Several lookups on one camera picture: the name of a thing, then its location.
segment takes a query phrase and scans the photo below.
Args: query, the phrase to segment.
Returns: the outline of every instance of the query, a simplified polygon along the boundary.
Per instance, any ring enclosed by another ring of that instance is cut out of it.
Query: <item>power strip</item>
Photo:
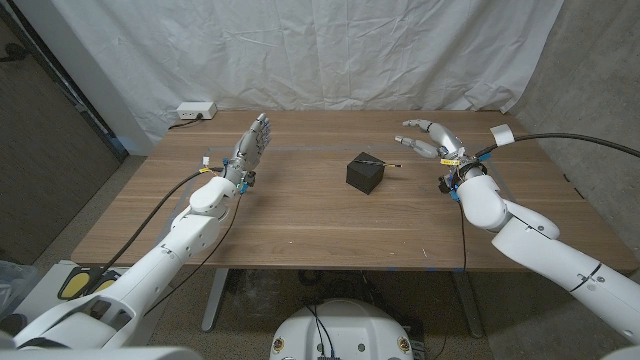
[[[198,116],[198,114],[202,114],[203,120],[211,120],[213,119],[213,115],[216,114],[218,108],[216,108],[216,104],[213,102],[183,102],[176,109],[178,111],[178,116],[182,120],[193,120]]]

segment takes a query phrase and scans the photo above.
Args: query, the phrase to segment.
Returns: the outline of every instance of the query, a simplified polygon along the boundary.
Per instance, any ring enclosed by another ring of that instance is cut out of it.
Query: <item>metal table leg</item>
[[[469,274],[466,272],[454,272],[453,282],[456,285],[458,297],[462,303],[462,309],[467,317],[467,325],[469,325],[469,333],[476,339],[484,336],[484,330],[482,329],[482,322],[480,321],[480,313],[478,312],[478,306],[476,305],[476,299],[471,289],[471,282],[469,281]]]
[[[213,330],[213,324],[215,323],[220,302],[222,301],[222,294],[224,293],[224,285],[227,283],[228,273],[229,269],[216,269],[216,273],[213,276],[213,284],[211,285],[211,292],[209,293],[209,302],[202,317],[202,331],[209,332]]]

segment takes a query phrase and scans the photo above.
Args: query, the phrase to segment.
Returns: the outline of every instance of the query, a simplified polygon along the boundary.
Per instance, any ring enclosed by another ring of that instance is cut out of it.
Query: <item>wooden table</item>
[[[158,201],[201,167],[232,147],[258,112],[219,112],[213,120],[169,132],[71,255],[85,265],[101,265],[126,242]],[[402,121],[429,119],[452,130],[470,151],[494,143],[489,128],[507,123],[525,130],[512,116],[460,111],[269,112],[273,141],[256,169],[256,185],[242,197],[235,224],[207,261],[218,267],[202,329],[211,330],[228,268],[452,270],[473,336],[483,335],[478,310],[463,267],[458,204],[439,192],[448,172],[436,160],[397,144],[395,135],[428,139]],[[371,195],[346,184],[346,166],[365,151],[387,168]],[[560,228],[560,239],[631,272],[631,251],[565,180],[534,141],[498,148],[486,161],[502,196],[535,210]],[[131,265],[167,233],[191,193],[209,180],[199,176],[176,192],[117,264]],[[493,235],[466,222],[467,270],[520,271],[490,243]],[[199,264],[208,253],[189,264]]]

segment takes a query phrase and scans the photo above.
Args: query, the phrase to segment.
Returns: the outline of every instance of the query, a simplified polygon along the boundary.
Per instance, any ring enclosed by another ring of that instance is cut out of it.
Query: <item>black box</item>
[[[376,159],[367,153],[360,153],[354,160],[366,160],[382,163],[382,160]],[[384,174],[384,166],[363,164],[352,161],[347,165],[347,184],[369,195],[375,188]]]

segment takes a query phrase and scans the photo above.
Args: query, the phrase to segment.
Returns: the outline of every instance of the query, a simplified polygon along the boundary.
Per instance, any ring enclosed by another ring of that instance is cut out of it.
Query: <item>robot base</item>
[[[413,359],[407,333],[380,309],[352,299],[327,300],[316,309],[318,318],[331,337],[336,359]],[[329,340],[322,327],[320,331],[325,356],[330,358]],[[271,360],[317,359],[322,356],[315,317],[306,307],[280,325],[273,341]]]

